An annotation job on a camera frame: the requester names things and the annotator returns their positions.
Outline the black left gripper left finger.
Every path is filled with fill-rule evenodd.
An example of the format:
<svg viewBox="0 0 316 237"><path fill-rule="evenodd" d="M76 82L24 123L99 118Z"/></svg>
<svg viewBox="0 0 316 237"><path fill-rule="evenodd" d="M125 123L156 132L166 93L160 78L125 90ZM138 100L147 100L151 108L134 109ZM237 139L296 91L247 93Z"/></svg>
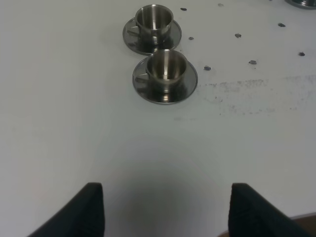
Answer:
<svg viewBox="0 0 316 237"><path fill-rule="evenodd" d="M32 237L103 237L105 211L101 183L87 183Z"/></svg>

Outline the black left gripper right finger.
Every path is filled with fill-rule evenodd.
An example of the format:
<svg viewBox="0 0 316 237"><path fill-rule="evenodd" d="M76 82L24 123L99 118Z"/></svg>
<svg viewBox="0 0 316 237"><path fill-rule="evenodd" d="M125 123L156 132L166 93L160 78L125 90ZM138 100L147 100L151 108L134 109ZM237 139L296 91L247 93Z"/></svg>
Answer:
<svg viewBox="0 0 316 237"><path fill-rule="evenodd" d="M233 183L228 215L231 237L310 237L246 183Z"/></svg>

